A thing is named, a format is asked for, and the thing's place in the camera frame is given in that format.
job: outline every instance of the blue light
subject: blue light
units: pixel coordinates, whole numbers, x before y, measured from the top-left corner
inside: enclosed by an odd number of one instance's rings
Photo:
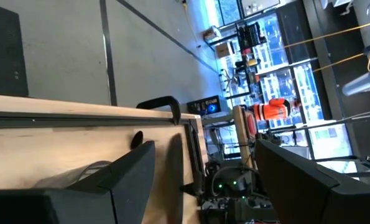
[[[216,109],[217,109],[216,104],[210,104],[210,105],[208,105],[208,112],[209,113],[214,113],[216,111]]]

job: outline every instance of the wooden plank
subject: wooden plank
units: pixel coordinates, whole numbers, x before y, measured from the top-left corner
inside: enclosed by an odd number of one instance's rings
[[[163,118],[172,115],[161,111],[8,96],[0,96],[0,111]],[[199,116],[185,114],[183,117],[197,118],[201,154],[206,162],[208,155]],[[0,189],[31,188],[40,179],[70,169],[101,160],[114,161],[129,151],[130,140],[140,130],[145,141],[153,140],[156,144],[155,179],[143,223],[167,223],[172,216],[167,208],[174,195],[170,195],[172,185],[164,161],[170,139],[176,134],[182,137],[184,183],[193,181],[183,126],[0,129]],[[196,198],[185,194],[183,209],[183,223],[199,223]]]
[[[248,146],[244,146],[248,143],[247,138],[247,130],[244,123],[247,121],[246,118],[243,116],[242,112],[243,108],[241,106],[234,106],[233,107],[233,118],[234,118],[234,125],[236,127],[237,132],[237,139],[240,145],[240,155],[241,160],[247,166],[254,168],[252,164],[252,159],[250,158],[250,150]]]

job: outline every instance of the person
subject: person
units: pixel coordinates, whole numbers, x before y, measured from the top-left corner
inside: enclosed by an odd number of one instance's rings
[[[253,112],[256,120],[265,121],[288,118],[291,112],[299,108],[301,105],[302,103],[299,99],[288,101],[285,98],[275,98],[269,100],[268,104],[261,103],[249,107],[246,105],[242,106]]]

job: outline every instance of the wooden board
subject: wooden board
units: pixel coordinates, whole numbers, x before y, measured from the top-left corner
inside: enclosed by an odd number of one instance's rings
[[[248,137],[247,137],[247,130],[246,130],[244,123],[247,120],[243,116],[242,110],[243,108],[241,106],[233,107],[234,125],[236,127],[237,139],[240,145],[241,160],[247,166],[254,168],[252,164],[252,159],[250,158],[251,153],[250,153],[249,147],[246,145],[248,143]]]
[[[119,116],[171,117],[170,113],[112,106],[35,100],[0,96],[0,111],[107,114]],[[185,114],[185,118],[199,116]],[[204,162],[207,160],[201,121],[199,141]],[[97,127],[97,128],[25,128],[0,129],[0,189],[25,189],[38,180],[61,174],[92,162],[114,161],[129,151],[133,135],[142,130],[144,140],[156,145],[155,179],[143,223],[167,223],[171,214],[170,181],[164,160],[170,139],[180,134],[183,142],[183,180],[193,180],[183,126]],[[197,201],[183,199],[183,222],[198,223]]]

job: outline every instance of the orange safety vest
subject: orange safety vest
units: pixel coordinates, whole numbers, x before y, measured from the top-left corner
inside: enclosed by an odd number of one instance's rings
[[[268,104],[255,104],[254,114],[258,121],[285,119],[290,116],[291,105],[284,98],[269,100]]]

